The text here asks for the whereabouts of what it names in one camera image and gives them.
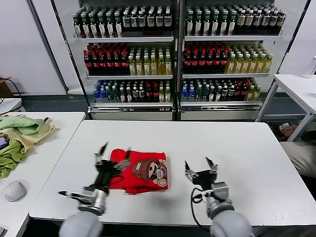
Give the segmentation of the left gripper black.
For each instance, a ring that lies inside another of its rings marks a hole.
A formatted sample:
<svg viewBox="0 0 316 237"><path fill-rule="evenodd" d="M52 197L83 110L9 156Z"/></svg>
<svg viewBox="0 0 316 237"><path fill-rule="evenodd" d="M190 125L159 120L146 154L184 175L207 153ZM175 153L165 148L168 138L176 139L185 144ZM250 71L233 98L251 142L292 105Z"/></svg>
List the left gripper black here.
<svg viewBox="0 0 316 237"><path fill-rule="evenodd" d="M97 178L95 180L95 188L103 191L105 194L109 193L109 186L111 180L114 177L119 177L121 170L125 170L130 165L130 152L128 149L126 156L120 162L114 162L110 160L102 160L104 151L107 148L109 142L106 142L98 152L95 153L96 169L98 171Z"/></svg>

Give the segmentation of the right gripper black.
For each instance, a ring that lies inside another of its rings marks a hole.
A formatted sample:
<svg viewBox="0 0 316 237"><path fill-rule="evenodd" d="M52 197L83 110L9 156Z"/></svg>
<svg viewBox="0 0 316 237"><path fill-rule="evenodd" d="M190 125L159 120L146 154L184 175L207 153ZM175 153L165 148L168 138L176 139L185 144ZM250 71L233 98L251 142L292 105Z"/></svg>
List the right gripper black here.
<svg viewBox="0 0 316 237"><path fill-rule="evenodd" d="M194 185L198 185L202 190L211 190L212 184L217 179L217 169L218 164L214 164L211 159L205 157L207 164L209 165L209 170L199 171L195 173L190 169L187 161L185 161L185 176L188 180L193 181Z"/></svg>

